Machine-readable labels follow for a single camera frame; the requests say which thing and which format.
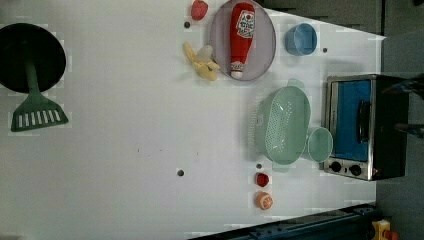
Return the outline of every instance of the ketchup label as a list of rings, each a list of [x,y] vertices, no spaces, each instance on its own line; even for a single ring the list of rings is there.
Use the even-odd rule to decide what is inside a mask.
[[[255,13],[247,10],[241,11],[237,22],[237,34],[243,38],[252,38],[255,32]]]
[[[243,72],[243,68],[244,68],[244,64],[242,62],[232,62],[231,63],[231,70],[232,71],[239,71],[239,72]]]

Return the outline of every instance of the green spatula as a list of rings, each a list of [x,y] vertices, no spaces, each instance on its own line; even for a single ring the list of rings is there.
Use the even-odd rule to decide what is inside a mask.
[[[25,61],[29,94],[27,99],[13,113],[12,132],[23,132],[66,124],[68,118],[62,108],[41,94],[38,88],[37,71],[32,60],[31,50],[25,43],[22,44],[22,53]]]

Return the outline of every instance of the black spot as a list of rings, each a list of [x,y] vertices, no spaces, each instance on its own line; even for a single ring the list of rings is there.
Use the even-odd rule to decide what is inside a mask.
[[[184,170],[178,170],[178,172],[177,172],[177,175],[179,176],[179,177],[182,177],[182,176],[184,176]]]

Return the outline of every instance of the spatula handle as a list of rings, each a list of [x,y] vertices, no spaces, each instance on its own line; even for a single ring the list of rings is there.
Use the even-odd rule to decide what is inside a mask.
[[[38,88],[37,70],[34,65],[32,50],[28,44],[22,44],[22,52],[25,57],[25,73],[28,82],[29,93],[40,93]]]

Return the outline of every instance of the plastic toy food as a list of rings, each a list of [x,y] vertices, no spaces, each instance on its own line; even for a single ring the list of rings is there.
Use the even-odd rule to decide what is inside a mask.
[[[240,79],[255,32],[255,8],[246,2],[234,6],[231,16],[231,77]]]
[[[217,79],[216,71],[220,69],[219,65],[211,59],[212,51],[212,46],[206,45],[196,55],[190,44],[188,42],[184,43],[184,52],[193,68],[200,77],[209,81],[215,81]]]
[[[269,177],[266,174],[259,173],[256,175],[256,183],[261,186],[265,187],[269,182]]]
[[[209,6],[205,1],[194,0],[193,5],[191,6],[191,18],[196,21],[202,20],[205,17],[208,8]]]
[[[262,210],[270,209],[273,204],[271,195],[266,192],[262,192],[256,198],[256,205]]]

